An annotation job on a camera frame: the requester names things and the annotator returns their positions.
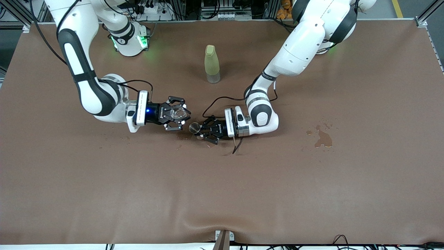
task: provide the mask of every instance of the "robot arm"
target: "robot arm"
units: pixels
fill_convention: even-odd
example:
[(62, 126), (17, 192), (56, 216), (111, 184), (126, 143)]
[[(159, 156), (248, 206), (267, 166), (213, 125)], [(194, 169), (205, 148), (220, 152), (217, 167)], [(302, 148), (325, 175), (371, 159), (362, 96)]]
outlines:
[[(138, 99), (132, 101), (128, 99), (128, 89), (124, 86), (125, 80), (122, 77), (108, 74), (99, 79), (96, 76), (89, 57), (89, 48), (99, 28), (93, 5), (98, 8), (101, 4), (100, 0), (96, 0), (95, 4), (92, 4), (94, 0), (45, 0), (45, 2), (56, 24), (60, 25), (59, 45), (77, 86), (80, 102), (87, 112), (101, 121), (126, 122), (133, 133), (146, 123), (164, 125), (166, 130), (182, 128), (185, 121), (190, 118), (190, 112), (186, 110), (185, 101), (182, 98), (170, 97), (162, 104), (153, 104), (148, 92), (143, 90), (139, 92)], [(76, 3), (74, 8), (60, 23), (74, 3)], [(105, 19), (105, 12), (101, 12), (101, 17)], [(114, 32), (124, 37), (120, 47), (122, 54), (124, 51), (137, 52), (143, 46), (136, 42), (137, 26), (131, 24), (127, 18), (121, 19), (121, 17), (123, 16), (111, 14), (108, 18), (110, 21), (107, 23), (109, 27), (123, 26), (122, 29)], [(152, 107), (151, 110), (146, 109), (147, 105)], [(177, 126), (170, 127), (168, 125), (170, 122), (176, 123)]]
[(275, 131), (279, 117), (271, 106), (268, 89), (279, 75), (297, 76), (304, 71), (325, 37), (323, 24), (321, 19), (303, 20), (290, 33), (277, 55), (244, 92), (249, 115), (244, 115), (239, 106), (234, 111), (231, 108), (225, 109), (225, 121), (210, 117), (200, 129), (194, 128), (194, 134), (217, 144), (224, 137)]
[(190, 131), (217, 144), (220, 138), (248, 136), (275, 131), (279, 125), (268, 88), (279, 75), (297, 76), (316, 54), (347, 39), (356, 26), (357, 11), (372, 7), (376, 0), (295, 0), (292, 16), (298, 22), (277, 55), (244, 92), (248, 115), (241, 108), (225, 109), (225, 120), (212, 116)]

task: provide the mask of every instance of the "wire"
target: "wire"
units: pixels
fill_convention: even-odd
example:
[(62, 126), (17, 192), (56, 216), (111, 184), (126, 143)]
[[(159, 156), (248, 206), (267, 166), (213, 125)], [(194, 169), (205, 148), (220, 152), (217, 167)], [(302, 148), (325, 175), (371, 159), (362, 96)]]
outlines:
[(284, 25), (284, 22), (282, 21), (282, 19), (280, 19), (280, 20), (281, 20), (281, 24), (282, 24), (282, 26), (284, 26), (285, 30), (286, 30), (288, 33), (291, 33), (291, 30), (289, 30), (288, 27)]
[(6, 14), (6, 9), (4, 9), (3, 7), (1, 7), (1, 9), (0, 9), (0, 19), (2, 19), (3, 17), (4, 17), (4, 15)]
[(129, 80), (129, 81), (123, 82), (123, 84), (130, 83), (130, 82), (135, 82), (135, 81), (140, 81), (140, 82), (144, 82), (144, 83), (148, 84), (151, 87), (151, 92), (153, 92), (153, 85), (151, 83), (149, 83), (148, 81), (145, 81), (145, 80)]
[(284, 27), (287, 27), (287, 28), (296, 28), (295, 25), (285, 24), (283, 21), (279, 21), (278, 19), (273, 18), (273, 17), (267, 17), (265, 19), (273, 20), (273, 21), (277, 22), (278, 24), (280, 24), (280, 25), (282, 25)]
[(150, 85), (150, 87), (151, 87), (151, 91), (150, 91), (150, 100), (152, 100), (152, 98), (153, 98), (153, 89), (154, 89), (154, 88), (153, 88), (153, 85), (152, 85), (150, 82), (145, 81), (145, 80), (129, 80), (129, 81), (123, 82), (122, 84), (124, 85), (125, 83), (130, 83), (130, 82), (135, 82), (135, 81), (144, 82), (144, 83)]
[(107, 244), (105, 246), (105, 250), (108, 250), (108, 245), (110, 245), (110, 249), (109, 250), (113, 250), (114, 249), (114, 244)]
[(202, 113), (202, 117), (203, 118), (210, 118), (210, 116), (206, 116), (205, 113), (214, 105), (215, 102), (217, 102), (217, 100), (224, 99), (224, 98), (225, 99), (230, 99), (230, 100), (233, 100), (233, 101), (244, 101), (245, 100), (245, 98), (237, 99), (237, 98), (232, 98), (232, 97), (218, 97), (208, 106), (208, 108), (206, 108), (206, 110)]
[(65, 21), (66, 17), (69, 15), (69, 12), (71, 12), (74, 6), (80, 1), (82, 0), (75, 0), (74, 3), (72, 3), (72, 5), (69, 7), (69, 9), (65, 12), (62, 19), (60, 20), (59, 25), (57, 26), (57, 32), (55, 33), (55, 35), (57, 36), (57, 40), (59, 40), (60, 27), (62, 27), (63, 22)]
[[(253, 85), (256, 83), (256, 81), (257, 81), (257, 79), (260, 77), (261, 75), (258, 75), (255, 79), (254, 79), (254, 81), (250, 84), (250, 86), (248, 86), (247, 87), (247, 89), (251, 89), (252, 87), (253, 87)], [(272, 100), (270, 100), (270, 102), (271, 101), (274, 101), (274, 100), (276, 100), (277, 98), (278, 98), (278, 94), (276, 93), (276, 88), (274, 87), (274, 94), (276, 95), (276, 97), (274, 98), (274, 99), (272, 99)], [(208, 106), (208, 108), (206, 108), (206, 110), (202, 113), (202, 117), (203, 118), (210, 118), (211, 116), (206, 116), (205, 115), (205, 113), (217, 102), (217, 100), (219, 100), (219, 99), (230, 99), (230, 100), (233, 100), (233, 101), (245, 101), (247, 98), (248, 98), (248, 96), (250, 95), (250, 93), (248, 93), (247, 94), (247, 96), (246, 97), (244, 97), (244, 98), (242, 98), (242, 99), (238, 99), (238, 98), (233, 98), (233, 97), (226, 97), (226, 96), (223, 96), (223, 97), (218, 97), (218, 98), (216, 98), (209, 106)], [(225, 116), (223, 116), (223, 117), (221, 117), (221, 116), (214, 116), (215, 118), (225, 118)]]
[(154, 36), (154, 31), (156, 31), (156, 27), (157, 27), (157, 21), (156, 24), (154, 24), (153, 32), (150, 33), (150, 38)]
[(105, 3), (106, 3), (106, 5), (108, 5), (108, 7), (112, 10), (112, 11), (114, 11), (115, 13), (117, 13), (117, 14), (120, 14), (120, 15), (125, 15), (125, 14), (123, 14), (122, 12), (118, 12), (118, 11), (116, 11), (115, 9), (113, 9), (112, 7), (111, 7), (111, 5), (109, 5), (109, 3), (107, 2), (107, 0), (103, 0)]
[(37, 31), (39, 32), (40, 36), (42, 37), (43, 41), (45, 42), (46, 46), (48, 46), (49, 50), (51, 50), (51, 52), (60, 60), (62, 61), (65, 65), (66, 61), (63, 60), (63, 58), (61, 56), (59, 56), (57, 54), (57, 52), (52, 48), (52, 46), (49, 44), (48, 40), (46, 40), (46, 37), (43, 35), (42, 30), (40, 29), (39, 23), (37, 21), (37, 17), (34, 15), (34, 8), (32, 7), (32, 1), (29, 1), (29, 7), (31, 9), (31, 14), (32, 14), (32, 19), (34, 21), (34, 24), (36, 25)]
[(239, 149), (239, 147), (241, 146), (243, 141), (244, 141), (244, 137), (241, 137), (241, 141), (239, 142), (239, 144), (237, 146), (234, 146), (234, 150), (231, 154), (234, 154)]
[(213, 12), (213, 14), (211, 14), (211, 16), (209, 16), (209, 17), (203, 17), (202, 16), (202, 10), (201, 10), (201, 15), (200, 15), (201, 19), (211, 19), (211, 18), (217, 16), (217, 14), (219, 14), (219, 11), (220, 11), (220, 8), (221, 8), (221, 3), (219, 2), (219, 0), (214, 0), (214, 1), (215, 1), (215, 5), (214, 5), (214, 12)]
[(345, 243), (346, 243), (347, 246), (348, 246), (348, 245), (349, 245), (349, 242), (347, 241), (347, 237), (346, 237), (345, 235), (343, 235), (343, 234), (338, 234), (338, 235), (336, 235), (336, 237), (335, 237), (335, 239), (333, 240), (333, 243), (332, 243), (332, 244), (336, 243), (341, 237), (345, 240)]
[(179, 16), (181, 20), (183, 20), (183, 17), (186, 17), (184, 15), (178, 14), (174, 8), (171, 8), (168, 4), (166, 5), (175, 15)]
[(125, 84), (123, 84), (121, 82), (116, 82), (116, 84), (119, 85), (119, 86), (123, 86), (123, 87), (129, 88), (129, 89), (132, 89), (132, 90), (134, 90), (136, 92), (139, 92), (136, 88), (133, 88), (133, 87), (128, 86), (128, 85), (125, 85)]

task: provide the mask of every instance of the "bottle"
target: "bottle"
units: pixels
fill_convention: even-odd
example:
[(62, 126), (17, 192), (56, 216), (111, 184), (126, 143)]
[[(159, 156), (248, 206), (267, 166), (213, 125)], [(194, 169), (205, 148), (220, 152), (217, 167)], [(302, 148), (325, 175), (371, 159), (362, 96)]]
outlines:
[(219, 59), (214, 45), (207, 45), (205, 49), (205, 72), (206, 79), (212, 83), (218, 83), (221, 80)]

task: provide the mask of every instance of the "black cable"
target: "black cable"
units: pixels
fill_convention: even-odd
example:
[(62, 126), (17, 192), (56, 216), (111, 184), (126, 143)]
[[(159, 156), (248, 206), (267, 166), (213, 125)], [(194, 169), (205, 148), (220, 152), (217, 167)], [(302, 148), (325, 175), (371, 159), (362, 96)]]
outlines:
[(114, 245), (115, 245), (115, 244), (107, 244), (107, 245), (105, 246), (105, 250), (108, 250), (108, 245), (110, 245), (110, 249), (109, 249), (109, 250), (113, 250), (113, 249), (114, 249)]
[(39, 32), (40, 36), (42, 37), (43, 41), (45, 42), (46, 46), (48, 46), (49, 50), (51, 50), (51, 52), (60, 60), (62, 61), (65, 65), (66, 62), (65, 60), (63, 60), (63, 58), (61, 56), (59, 56), (57, 54), (57, 52), (52, 48), (52, 46), (49, 44), (48, 40), (46, 40), (46, 37), (43, 35), (42, 30), (40, 29), (39, 23), (37, 21), (37, 17), (34, 15), (34, 9), (32, 7), (32, 1), (29, 1), (29, 7), (31, 9), (31, 14), (32, 14), (32, 19), (34, 21), (34, 24), (36, 25), (37, 31)]
[(6, 14), (6, 9), (4, 9), (3, 7), (1, 7), (1, 9), (0, 9), (0, 19), (2, 19), (3, 17), (4, 17), (4, 15)]
[(129, 80), (129, 81), (123, 82), (122, 84), (130, 83), (130, 82), (135, 82), (135, 81), (144, 82), (144, 83), (150, 85), (150, 87), (151, 87), (151, 93), (153, 92), (153, 85), (152, 85), (151, 83), (149, 83), (148, 81), (145, 81), (145, 80)]
[(349, 246), (341, 247), (341, 248), (338, 248), (337, 250), (343, 250), (343, 249), (347, 249), (347, 250), (358, 250), (358, 249), (356, 249), (356, 248), (352, 248), (352, 247), (349, 247)]
[(201, 19), (211, 19), (211, 18), (213, 18), (213, 17), (215, 17), (215, 16), (217, 16), (217, 14), (219, 14), (219, 11), (220, 11), (220, 8), (221, 8), (221, 3), (219, 2), (219, 0), (215, 0), (215, 5), (214, 5), (214, 12), (213, 12), (213, 14), (211, 15), (211, 16), (209, 16), (209, 17), (203, 17), (202, 16), (202, 10), (201, 10)]
[[(255, 79), (254, 79), (254, 81), (250, 84), (250, 86), (248, 86), (247, 87), (247, 89), (251, 89), (251, 87), (256, 83), (256, 81), (257, 81), (257, 79), (260, 77), (261, 75), (258, 75)], [(276, 89), (274, 89), (274, 94), (276, 95), (276, 97), (274, 98), (274, 99), (272, 99), (272, 100), (270, 100), (270, 102), (272, 102), (272, 101), (274, 101), (274, 100), (277, 100), (277, 98), (278, 98), (278, 94), (276, 93)], [(250, 95), (250, 93), (248, 93), (248, 95), (246, 96), (246, 97), (244, 97), (244, 98), (242, 98), (242, 99), (238, 99), (238, 98), (233, 98), (233, 97), (226, 97), (226, 96), (223, 96), (223, 97), (218, 97), (218, 98), (216, 98), (209, 106), (208, 106), (208, 108), (206, 108), (206, 110), (202, 113), (202, 117), (203, 118), (210, 118), (211, 116), (206, 116), (205, 115), (205, 113), (215, 104), (215, 102), (217, 102), (217, 100), (219, 100), (219, 99), (230, 99), (230, 100), (233, 100), (233, 101), (245, 101), (247, 98), (248, 98), (248, 96)], [(223, 116), (223, 117), (220, 117), (220, 116), (215, 116), (215, 118), (225, 118), (225, 116)]]
[(133, 87), (128, 86), (128, 85), (125, 85), (124, 83), (116, 82), (116, 84), (119, 85), (119, 86), (123, 86), (123, 87), (129, 88), (129, 89), (132, 89), (132, 90), (134, 90), (136, 92), (139, 92), (136, 88), (133, 88)]
[[(245, 98), (242, 98), (242, 99), (237, 99), (237, 98), (232, 98), (232, 97), (218, 97), (218, 98), (216, 98), (209, 106), (208, 106), (208, 108), (206, 108), (206, 110), (202, 113), (202, 117), (203, 118), (210, 118), (210, 116), (206, 116), (205, 115), (205, 113), (214, 105), (214, 103), (217, 101), (217, 100), (219, 100), (219, 99), (230, 99), (230, 100), (233, 100), (233, 101), (244, 101), (245, 100)], [(225, 118), (225, 116), (215, 116), (215, 118)]]
[(274, 90), (274, 95), (276, 96), (274, 99), (272, 99), (272, 100), (270, 100), (270, 101), (275, 101), (275, 100), (277, 100), (278, 99), (278, 93), (276, 93), (276, 89), (273, 89)]
[(80, 1), (82, 1), (82, 0), (75, 0), (74, 3), (72, 3), (72, 5), (69, 7), (69, 9), (65, 12), (62, 19), (60, 20), (59, 25), (57, 26), (57, 31), (55, 33), (55, 35), (57, 36), (57, 40), (59, 40), (60, 27), (62, 27), (62, 24), (65, 21), (66, 17), (69, 15), (69, 12), (71, 12), (71, 10), (74, 8), (74, 6)]
[(118, 11), (116, 11), (115, 9), (113, 9), (112, 7), (111, 7), (111, 5), (109, 5), (109, 3), (107, 2), (107, 0), (103, 0), (104, 2), (105, 2), (105, 4), (108, 6), (108, 8), (110, 8), (112, 11), (114, 11), (115, 13), (117, 13), (117, 14), (120, 14), (120, 15), (124, 15), (122, 12), (118, 12)]
[(241, 146), (243, 140), (244, 140), (244, 137), (241, 137), (241, 141), (239, 142), (239, 144), (237, 146), (234, 146), (234, 150), (233, 150), (233, 152), (231, 154), (234, 154), (239, 149), (239, 147)]
[(267, 17), (267, 18), (265, 18), (265, 19), (270, 19), (270, 20), (273, 20), (273, 21), (277, 22), (278, 24), (280, 24), (280, 25), (282, 25), (282, 26), (285, 26), (285, 27), (287, 27), (287, 28), (296, 28), (296, 26), (295, 26), (295, 25), (289, 25), (289, 24), (285, 24), (284, 22), (282, 22), (282, 21), (279, 21), (278, 19), (276, 19), (276, 18), (273, 18), (273, 17)]
[(136, 20), (137, 20), (137, 16), (136, 16), (135, 18), (133, 18), (133, 14), (136, 12), (136, 9), (134, 8), (134, 6), (131, 5), (130, 2), (128, 2), (128, 0), (125, 0), (125, 2), (127, 3), (127, 5), (129, 5), (129, 6), (133, 9), (133, 12), (130, 13), (130, 8), (127, 7), (127, 10), (128, 10), (128, 13), (130, 14), (130, 18), (131, 18), (131, 20), (132, 20), (132, 21), (136, 21)]
[(341, 237), (345, 240), (345, 243), (347, 245), (349, 245), (349, 242), (347, 241), (347, 237), (345, 235), (343, 235), (343, 234), (336, 235), (336, 237), (335, 237), (335, 239), (334, 239), (332, 244), (336, 243)]
[(284, 22), (282, 21), (282, 19), (280, 19), (280, 20), (281, 20), (281, 24), (282, 24), (282, 26), (284, 26), (285, 30), (286, 30), (288, 33), (291, 33), (291, 30), (289, 30), (288, 27), (284, 25)]
[(181, 14), (177, 13), (177, 12), (174, 10), (174, 8), (171, 8), (168, 4), (167, 4), (166, 6), (167, 6), (167, 7), (168, 7), (168, 8), (169, 8), (169, 9), (170, 9), (175, 15), (179, 16), (181, 20), (183, 20), (183, 18), (186, 17), (186, 16), (184, 16), (184, 15), (181, 15)]
[(355, 13), (356, 13), (356, 15), (358, 14), (358, 8), (359, 8), (358, 3), (359, 3), (359, 0), (356, 0), (356, 2), (355, 2)]

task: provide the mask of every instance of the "brown tablecloth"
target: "brown tablecloth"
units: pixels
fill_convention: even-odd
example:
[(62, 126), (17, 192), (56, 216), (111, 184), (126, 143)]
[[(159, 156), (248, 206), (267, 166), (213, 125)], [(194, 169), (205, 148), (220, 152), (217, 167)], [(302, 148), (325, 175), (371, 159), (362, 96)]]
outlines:
[[(42, 29), (57, 47), (55, 26)], [(106, 36), (90, 49), (99, 77), (148, 80), (153, 101), (183, 97), (202, 121), (216, 97), (242, 97), (288, 34), (271, 21), (159, 24), (132, 58)], [(216, 85), (207, 44), (220, 59)], [(425, 29), (358, 22), (300, 76), (278, 78), (279, 129), (231, 155), (232, 141), (96, 120), (32, 28), (0, 89), (0, 243), (202, 242), (220, 229), (244, 243), (444, 241), (443, 83)], [(228, 105), (243, 103), (210, 113)], [(333, 147), (315, 148), (328, 136)]]

